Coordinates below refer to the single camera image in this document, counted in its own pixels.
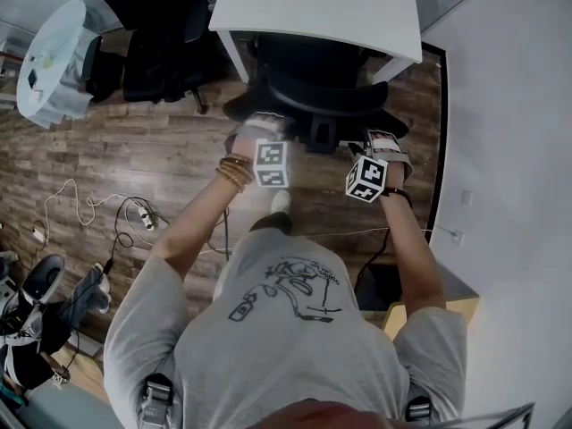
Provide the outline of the black office chair with headrest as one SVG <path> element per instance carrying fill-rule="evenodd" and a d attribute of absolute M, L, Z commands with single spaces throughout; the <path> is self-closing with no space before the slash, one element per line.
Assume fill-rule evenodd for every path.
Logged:
<path fill-rule="evenodd" d="M 207 0 L 104 0 L 132 32 L 122 58 L 127 102 L 177 102 L 189 92 L 206 113 L 198 88 L 215 78 L 215 39 Z"/>

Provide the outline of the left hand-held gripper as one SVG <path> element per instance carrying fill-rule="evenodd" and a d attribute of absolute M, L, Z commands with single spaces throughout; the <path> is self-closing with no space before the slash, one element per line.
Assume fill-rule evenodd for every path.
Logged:
<path fill-rule="evenodd" d="M 253 171 L 261 188 L 290 186 L 290 142 L 285 128 L 285 117 L 274 113 L 257 112 L 244 123 L 244 129 L 256 137 Z"/>

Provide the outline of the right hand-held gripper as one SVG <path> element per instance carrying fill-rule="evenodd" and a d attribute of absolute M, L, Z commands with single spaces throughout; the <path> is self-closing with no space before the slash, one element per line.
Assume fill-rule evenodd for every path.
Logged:
<path fill-rule="evenodd" d="M 390 163 L 401 163 L 404 168 L 404 181 L 413 172 L 409 157 L 390 132 L 366 129 L 364 143 L 349 142 L 348 148 L 354 163 L 345 180 L 345 194 L 348 197 L 373 203 L 380 196 L 399 195 L 409 203 L 411 198 L 403 189 L 387 185 Z"/>

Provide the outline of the light wooden table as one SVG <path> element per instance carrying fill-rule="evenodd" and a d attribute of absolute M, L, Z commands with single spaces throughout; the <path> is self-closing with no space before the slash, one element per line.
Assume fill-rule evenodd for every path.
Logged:
<path fill-rule="evenodd" d="M 73 385 L 110 404 L 104 388 L 103 350 L 101 342 L 74 330 L 53 357 L 68 368 Z"/>

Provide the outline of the wooden stool seat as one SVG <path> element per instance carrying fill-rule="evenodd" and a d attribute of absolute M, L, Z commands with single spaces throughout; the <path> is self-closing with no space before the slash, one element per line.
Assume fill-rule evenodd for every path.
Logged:
<path fill-rule="evenodd" d="M 437 268 L 442 278 L 446 308 L 449 311 L 462 314 L 469 324 L 478 306 L 479 295 L 441 263 L 437 263 Z M 381 329 L 393 340 L 406 321 L 406 308 L 400 300 L 390 305 L 381 324 Z"/>

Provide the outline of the black box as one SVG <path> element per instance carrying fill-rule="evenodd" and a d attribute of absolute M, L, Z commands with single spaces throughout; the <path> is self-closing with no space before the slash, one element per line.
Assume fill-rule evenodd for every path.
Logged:
<path fill-rule="evenodd" d="M 396 265 L 372 264 L 366 267 L 355 287 L 361 311 L 387 311 L 402 296 Z"/>

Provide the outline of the person's left forearm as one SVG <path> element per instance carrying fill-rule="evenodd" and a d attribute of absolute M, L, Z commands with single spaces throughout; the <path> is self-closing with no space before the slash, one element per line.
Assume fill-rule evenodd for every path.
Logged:
<path fill-rule="evenodd" d="M 253 160 L 245 156 L 228 154 L 215 171 L 215 177 L 161 233 L 150 252 L 181 278 L 195 263 L 229 204 L 254 180 Z"/>

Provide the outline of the black mesh armrest chair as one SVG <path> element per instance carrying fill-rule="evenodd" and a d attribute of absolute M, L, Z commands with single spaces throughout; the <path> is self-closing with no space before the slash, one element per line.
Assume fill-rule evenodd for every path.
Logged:
<path fill-rule="evenodd" d="M 285 117 L 285 133 L 307 151 L 332 154 L 339 143 L 360 141 L 365 130 L 401 139 L 408 126 L 387 112 L 389 87 L 382 81 L 358 85 L 370 54 L 358 46 L 303 36 L 260 33 L 248 45 L 257 74 L 245 93 L 223 111 L 235 122 L 255 113 Z"/>

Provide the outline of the round white table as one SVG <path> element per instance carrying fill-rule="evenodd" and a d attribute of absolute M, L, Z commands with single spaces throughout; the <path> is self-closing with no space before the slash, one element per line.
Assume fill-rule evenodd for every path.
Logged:
<path fill-rule="evenodd" d="M 62 5 L 39 29 L 21 64 L 17 109 L 27 120 L 48 129 L 66 117 L 85 116 L 92 96 L 84 89 L 82 68 L 90 42 L 99 36 L 100 11 L 84 0 Z M 35 88 L 30 71 L 38 76 Z"/>

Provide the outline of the white power strip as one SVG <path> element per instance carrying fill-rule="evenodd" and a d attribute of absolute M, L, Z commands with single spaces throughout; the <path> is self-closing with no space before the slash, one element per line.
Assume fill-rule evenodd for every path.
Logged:
<path fill-rule="evenodd" d="M 138 206 L 137 211 L 139 217 L 147 231 L 154 231 L 157 226 L 157 219 L 155 212 L 145 206 Z"/>

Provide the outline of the person's grey printed T-shirt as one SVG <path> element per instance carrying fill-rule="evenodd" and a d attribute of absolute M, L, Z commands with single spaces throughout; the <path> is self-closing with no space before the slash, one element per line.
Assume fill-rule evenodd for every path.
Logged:
<path fill-rule="evenodd" d="M 105 342 L 105 390 L 125 427 L 136 428 L 154 373 L 172 382 L 180 429 L 244 429 L 302 400 L 401 419 L 425 394 L 433 421 L 461 414 L 461 314 L 421 309 L 391 338 L 361 315 L 337 255 L 275 229 L 249 233 L 221 278 L 217 298 L 191 317 L 181 277 L 160 257 L 145 263 Z"/>

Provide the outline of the person's right forearm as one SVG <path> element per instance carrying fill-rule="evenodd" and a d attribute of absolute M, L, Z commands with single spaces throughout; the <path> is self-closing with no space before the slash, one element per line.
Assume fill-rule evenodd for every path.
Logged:
<path fill-rule="evenodd" d="M 442 280 L 424 233 L 410 203 L 402 196 L 382 196 L 400 274 L 402 298 L 408 316 L 428 308 L 446 308 Z"/>

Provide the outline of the person's black trouser leg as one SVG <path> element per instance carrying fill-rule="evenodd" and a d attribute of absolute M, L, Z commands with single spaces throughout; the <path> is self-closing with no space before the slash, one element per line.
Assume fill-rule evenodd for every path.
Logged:
<path fill-rule="evenodd" d="M 292 227 L 293 223 L 288 213 L 275 212 L 256 221 L 250 228 L 250 231 L 275 229 L 284 235 L 290 235 Z"/>

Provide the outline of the person's left white shoe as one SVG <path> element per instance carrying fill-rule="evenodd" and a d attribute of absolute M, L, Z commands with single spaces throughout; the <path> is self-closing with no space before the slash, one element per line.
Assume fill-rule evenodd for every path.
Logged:
<path fill-rule="evenodd" d="M 276 192 L 271 203 L 270 213 L 274 214 L 286 214 L 290 213 L 291 197 L 289 191 L 286 189 L 280 189 Z"/>

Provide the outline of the white rectangular desk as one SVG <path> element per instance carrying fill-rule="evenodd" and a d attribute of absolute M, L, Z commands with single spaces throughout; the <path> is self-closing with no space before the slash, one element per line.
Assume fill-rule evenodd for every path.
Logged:
<path fill-rule="evenodd" d="M 323 38 L 386 53 L 391 60 L 374 82 L 422 61 L 416 0 L 216 0 L 209 29 L 243 82 L 249 75 L 231 36 L 237 31 Z"/>

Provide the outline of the person's left hand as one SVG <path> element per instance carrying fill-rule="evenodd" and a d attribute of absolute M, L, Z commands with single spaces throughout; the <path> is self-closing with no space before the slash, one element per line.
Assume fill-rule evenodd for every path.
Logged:
<path fill-rule="evenodd" d="M 242 127 L 234 131 L 224 141 L 227 154 L 245 156 L 252 159 L 256 153 L 257 134 L 253 128 Z"/>

